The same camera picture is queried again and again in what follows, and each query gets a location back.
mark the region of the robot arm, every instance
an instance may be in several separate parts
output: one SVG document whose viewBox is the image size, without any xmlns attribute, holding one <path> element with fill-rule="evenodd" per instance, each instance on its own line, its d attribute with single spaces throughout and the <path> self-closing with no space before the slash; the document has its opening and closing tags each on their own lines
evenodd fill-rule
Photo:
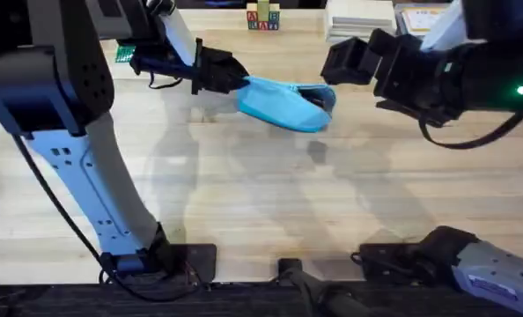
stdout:
<svg viewBox="0 0 523 317">
<path fill-rule="evenodd" d="M 99 238 L 99 262 L 108 274 L 174 275 L 192 262 L 209 282 L 216 247 L 171 245 L 130 179 L 114 137 L 113 79 L 99 38 L 167 48 L 177 56 L 172 65 L 197 90 L 210 88 L 201 74 L 216 65 L 209 55 L 197 54 L 201 46 L 171 1 L 10 0 L 0 2 L 0 122 L 68 187 Z M 230 53 L 224 58 L 235 62 Z M 234 70 L 224 71 L 230 76 Z M 193 263 L 197 257 L 202 259 Z"/>
<path fill-rule="evenodd" d="M 437 145 L 463 150 L 495 141 L 523 121 L 523 1 L 463 0 L 461 6 L 462 14 L 459 3 L 448 10 L 426 42 L 377 29 L 369 42 L 338 43 L 321 75 L 332 85 L 368 85 L 375 77 L 373 93 L 385 99 L 377 107 L 419 120 L 424 136 Z M 454 46 L 464 30 L 469 39 L 483 42 Z M 427 126 L 442 128 L 475 110 L 514 116 L 473 142 L 431 140 Z"/>
<path fill-rule="evenodd" d="M 364 244 L 352 260 L 376 283 L 447 285 L 523 313 L 523 259 L 440 226 L 417 244 Z"/>
</svg>

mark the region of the wooden table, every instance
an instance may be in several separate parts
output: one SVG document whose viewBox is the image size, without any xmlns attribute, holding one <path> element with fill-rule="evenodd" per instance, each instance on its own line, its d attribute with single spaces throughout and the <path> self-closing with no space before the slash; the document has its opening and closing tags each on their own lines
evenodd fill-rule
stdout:
<svg viewBox="0 0 523 317">
<path fill-rule="evenodd" d="M 277 33 L 247 31 L 243 11 L 183 14 L 205 45 L 232 51 L 256 76 L 321 82 L 321 11 L 283 11 Z M 523 124 L 479 150 L 444 150 L 415 121 L 376 109 L 371 87 L 341 85 L 328 129 L 300 134 L 236 113 L 233 95 L 194 97 L 189 84 L 152 91 L 127 64 L 111 67 L 118 142 L 136 187 L 170 241 L 217 244 L 218 281 L 269 280 L 281 257 L 302 258 L 316 276 L 358 277 L 349 254 L 359 244 L 418 241 L 437 225 L 523 256 Z M 467 140 L 506 116 L 467 114 L 434 135 Z M 0 127 L 0 284 L 94 283 L 98 272 Z"/>
</svg>

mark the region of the blue fabric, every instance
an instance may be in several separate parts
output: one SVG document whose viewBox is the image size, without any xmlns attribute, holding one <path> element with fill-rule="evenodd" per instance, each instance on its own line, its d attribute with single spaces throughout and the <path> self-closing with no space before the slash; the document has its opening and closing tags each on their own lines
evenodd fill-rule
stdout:
<svg viewBox="0 0 523 317">
<path fill-rule="evenodd" d="M 265 78 L 245 77 L 250 85 L 238 90 L 238 109 L 276 126 L 300 132 L 317 132 L 332 120 L 335 94 L 328 85 L 298 85 Z M 324 101 L 323 108 L 303 98 L 310 92 Z"/>
</svg>

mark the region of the green led light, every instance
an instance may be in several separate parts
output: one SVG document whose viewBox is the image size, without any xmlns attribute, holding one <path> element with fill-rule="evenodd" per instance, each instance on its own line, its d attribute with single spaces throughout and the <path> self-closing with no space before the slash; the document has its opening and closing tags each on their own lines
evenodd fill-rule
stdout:
<svg viewBox="0 0 523 317">
<path fill-rule="evenodd" d="M 518 89 L 516 89 L 516 92 L 523 96 L 523 86 L 519 86 Z"/>
</svg>

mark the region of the toy block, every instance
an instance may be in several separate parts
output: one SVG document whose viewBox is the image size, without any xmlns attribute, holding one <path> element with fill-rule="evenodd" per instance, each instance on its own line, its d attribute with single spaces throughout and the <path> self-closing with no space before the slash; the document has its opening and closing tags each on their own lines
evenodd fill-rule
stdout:
<svg viewBox="0 0 523 317">
<path fill-rule="evenodd" d="M 258 21 L 248 21 L 247 22 L 247 28 L 249 30 L 257 30 L 258 29 Z"/>
<path fill-rule="evenodd" d="M 268 21 L 260 21 L 258 23 L 259 23 L 258 28 L 260 30 L 263 30 L 263 31 L 269 30 L 269 22 Z"/>
<path fill-rule="evenodd" d="M 279 11 L 269 12 L 269 22 L 279 22 Z"/>
<path fill-rule="evenodd" d="M 269 21 L 269 0 L 258 0 L 258 21 Z"/>
<path fill-rule="evenodd" d="M 246 18 L 248 21 L 257 21 L 258 20 L 258 5 L 257 4 L 247 4 Z"/>
<path fill-rule="evenodd" d="M 269 22 L 269 30 L 270 31 L 279 30 L 279 22 Z"/>
<path fill-rule="evenodd" d="M 279 4 L 269 5 L 269 22 L 279 22 Z"/>
<path fill-rule="evenodd" d="M 258 12 L 248 11 L 248 12 L 246 12 L 246 15 L 247 15 L 247 21 L 248 22 L 253 22 L 253 21 L 257 21 L 258 20 Z"/>
</svg>

